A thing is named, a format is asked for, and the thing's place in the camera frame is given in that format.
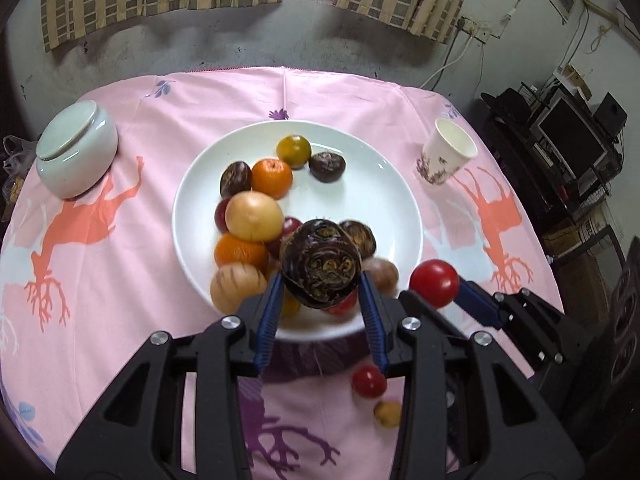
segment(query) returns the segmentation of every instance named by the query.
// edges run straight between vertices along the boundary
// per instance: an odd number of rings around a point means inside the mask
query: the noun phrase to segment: orange antler print
[[[497,267],[497,270],[492,276],[492,282],[495,282],[498,288],[503,292],[516,292],[520,290],[520,287],[522,286],[522,277],[516,270],[516,264],[523,268],[527,273],[529,283],[533,279],[533,272],[522,259],[511,256],[504,251],[502,240],[500,240],[500,234],[513,227],[521,225],[522,214],[516,204],[513,191],[510,190],[510,193],[506,194],[500,182],[498,182],[491,173],[483,168],[478,168],[478,170],[487,174],[495,182],[495,185],[500,191],[500,198],[498,200],[493,200],[491,202],[487,201],[482,193],[480,185],[478,184],[476,176],[469,168],[465,168],[465,171],[471,176],[471,179],[474,182],[475,192],[455,176],[453,178],[460,184],[460,186],[463,187],[478,208],[478,216],[480,217],[482,233],[487,241],[487,246],[484,247],[484,252],[487,253],[491,261]]]
[[[118,209],[125,200],[135,197],[140,190],[142,168],[145,163],[141,156],[136,160],[138,162],[138,182],[135,186],[113,198],[107,198],[107,195],[113,190],[113,176],[110,171],[100,190],[100,195],[93,203],[78,204],[75,201],[63,203],[62,210],[54,217],[45,232],[40,254],[36,251],[31,253],[35,280],[27,283],[24,288],[28,291],[27,301],[31,303],[32,314],[35,314],[36,308],[38,309],[40,329],[43,332],[44,325],[49,322],[53,312],[52,288],[58,292],[60,298],[59,323],[66,326],[66,320],[71,316],[62,285],[51,277],[52,271],[49,269],[54,247],[70,243],[91,245],[104,240],[111,234],[115,229],[114,220]]]

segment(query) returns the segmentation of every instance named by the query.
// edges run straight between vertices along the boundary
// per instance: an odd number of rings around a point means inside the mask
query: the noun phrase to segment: white plate
[[[261,158],[276,156],[279,140],[293,134],[306,137],[313,153],[340,153],[347,169],[332,184],[314,179],[307,167],[294,171],[291,190],[278,201],[284,214],[303,222],[327,218],[367,224],[378,242],[376,256],[396,264],[399,290],[406,288],[422,256],[422,219],[409,186],[398,170],[368,144],[306,121],[251,124],[212,144],[193,161],[178,187],[172,213],[175,252],[191,285],[212,304],[209,283],[217,268],[213,249],[220,236],[213,217],[220,202],[220,175],[236,160],[252,166]],[[336,317],[303,308],[296,317],[281,322],[276,337],[291,342],[320,341],[363,328],[359,312]]]

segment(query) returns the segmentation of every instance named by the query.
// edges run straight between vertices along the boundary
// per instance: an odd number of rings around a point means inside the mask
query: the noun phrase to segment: metal screw
[[[418,330],[420,325],[420,320],[417,317],[405,317],[402,320],[402,328],[405,330]]]
[[[149,338],[152,345],[160,346],[169,341],[169,335],[167,332],[153,332]]]
[[[226,316],[222,318],[222,327],[227,330],[233,330],[241,325],[242,321],[238,316]]]
[[[474,341],[480,346],[489,346],[493,340],[494,338],[488,332],[476,332],[474,334]]]

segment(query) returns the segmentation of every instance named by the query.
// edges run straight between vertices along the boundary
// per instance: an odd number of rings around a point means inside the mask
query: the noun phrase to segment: wall
[[[463,14],[496,22],[517,0],[466,0]],[[616,0],[593,0],[613,8]],[[567,24],[549,0],[522,0],[500,40],[484,48],[481,91],[497,94],[520,81],[540,86],[562,58],[578,12]],[[598,24],[592,16],[574,65],[585,75],[597,104],[609,90],[630,113],[626,155],[638,151],[633,99],[640,84],[638,51],[612,31],[587,55]],[[462,50],[461,34],[452,59]],[[437,70],[448,46],[338,10],[331,0],[284,0],[247,9],[177,11],[130,20],[45,53],[39,0],[21,0],[6,29],[12,86],[32,136],[85,92],[113,81],[149,73],[245,65],[294,66],[351,72],[419,86]],[[474,41],[463,60],[447,70],[437,91],[468,115],[481,75],[481,47]],[[636,175],[627,163],[614,181],[611,208],[624,231],[626,248],[638,231],[640,205],[630,200]]]

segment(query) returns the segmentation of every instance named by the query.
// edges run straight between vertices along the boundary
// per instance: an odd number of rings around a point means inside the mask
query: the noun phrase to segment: pink tablecloth
[[[438,94],[354,75],[247,68],[144,76],[85,98],[105,107],[118,125],[120,147],[110,173],[75,203],[63,204],[32,171],[0,258],[2,396],[20,432],[51,466],[153,331],[184,336],[218,318],[180,270],[170,213],[191,161],[246,124],[291,117],[362,138],[414,192],[425,259],[451,262],[490,292],[528,286],[561,306],[519,200],[471,127]],[[434,120],[443,116],[474,136],[480,156],[457,180],[434,189],[420,181],[415,161]],[[454,305],[445,313],[467,334],[478,329]],[[498,340],[530,373],[510,342]],[[302,374],[305,367],[317,372],[317,362],[327,366],[321,365],[324,376],[241,383],[254,478],[388,478],[397,433],[377,425],[373,401],[353,397],[351,369],[344,369],[351,364],[350,343],[278,352]],[[336,366],[328,370],[330,364]],[[392,381],[385,397],[401,393],[402,381]],[[193,399],[183,424],[186,468],[193,467],[192,409]]]

